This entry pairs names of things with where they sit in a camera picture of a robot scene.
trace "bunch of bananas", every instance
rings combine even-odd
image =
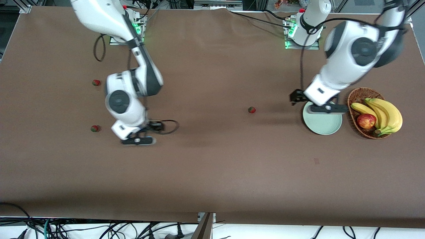
[[[388,101],[381,99],[365,99],[366,105],[360,103],[353,103],[351,107],[362,113],[371,114],[376,117],[376,131],[378,136],[383,134],[392,134],[400,130],[403,124],[403,118],[400,111]]]

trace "fruit basket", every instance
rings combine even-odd
[[[364,136],[368,139],[383,139],[383,138],[388,137],[389,134],[384,134],[384,135],[378,136],[375,133],[375,130],[376,130],[375,127],[372,127],[371,129],[363,129],[362,127],[357,125],[356,119],[361,113],[355,111],[350,106],[354,102],[365,105],[366,104],[365,98],[372,98],[372,99],[378,98],[378,99],[385,100],[385,98],[381,94],[379,94],[377,91],[372,90],[370,88],[361,87],[361,88],[354,89],[348,95],[348,100],[347,100],[347,105],[348,105],[349,113],[350,113],[350,116],[348,117],[348,119],[350,121],[350,125],[353,128],[355,128],[359,132],[360,135],[362,135],[362,136]]]

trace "light green plate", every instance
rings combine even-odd
[[[303,118],[307,127],[316,134],[330,135],[338,131],[343,123],[341,114],[310,114],[307,108],[312,105],[307,102],[303,109]]]

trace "robotic arm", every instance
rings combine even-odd
[[[137,68],[109,75],[105,86],[106,108],[117,120],[111,129],[121,140],[128,139],[149,122],[138,98],[156,95],[163,85],[161,73],[132,25],[137,15],[124,9],[119,0],[71,0],[71,4],[86,28],[126,42],[137,60]]]
[[[312,101],[312,113],[344,113],[338,105],[329,104],[330,99],[401,53],[407,6],[403,0],[386,2],[381,26],[344,21],[332,29],[324,46],[327,64],[304,92],[296,90],[290,95],[291,102]]]

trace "red apple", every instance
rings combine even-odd
[[[363,129],[370,129],[375,126],[376,117],[372,114],[361,114],[357,118],[357,124]]]

